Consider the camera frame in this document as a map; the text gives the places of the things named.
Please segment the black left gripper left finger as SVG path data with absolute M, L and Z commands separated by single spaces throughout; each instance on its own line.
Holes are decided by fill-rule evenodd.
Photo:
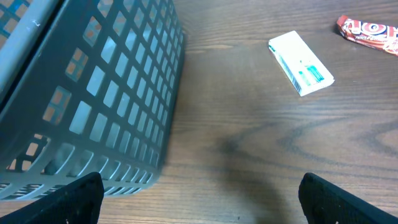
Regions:
M 1 223 L 74 224 L 99 219 L 104 187 L 101 176 L 92 172 L 84 177 L 1 217 Z

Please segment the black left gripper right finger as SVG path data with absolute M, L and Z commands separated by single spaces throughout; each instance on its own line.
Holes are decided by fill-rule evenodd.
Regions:
M 355 195 L 307 172 L 298 189 L 298 198 L 307 221 L 316 223 L 397 224 L 397 217 Z

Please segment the white blue medicine box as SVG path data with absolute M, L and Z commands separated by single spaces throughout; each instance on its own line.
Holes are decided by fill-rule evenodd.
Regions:
M 268 48 L 300 96 L 334 83 L 333 75 L 296 31 L 271 39 Z

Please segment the red chocolate bar wrapper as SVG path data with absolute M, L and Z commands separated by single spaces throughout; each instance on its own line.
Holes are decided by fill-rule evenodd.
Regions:
M 397 27 L 350 19 L 346 15 L 340 16 L 336 24 L 345 39 L 397 56 Z

